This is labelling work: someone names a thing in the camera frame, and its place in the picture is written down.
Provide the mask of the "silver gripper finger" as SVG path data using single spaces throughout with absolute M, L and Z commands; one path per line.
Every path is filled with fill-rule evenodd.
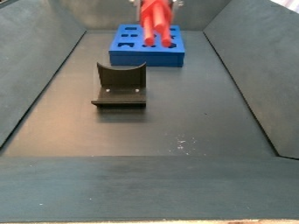
M 129 3 L 135 6 L 135 20 L 140 21 L 140 10 L 143 0 L 129 0 Z
M 175 13 L 184 5 L 183 0 L 172 0 L 172 13 Z

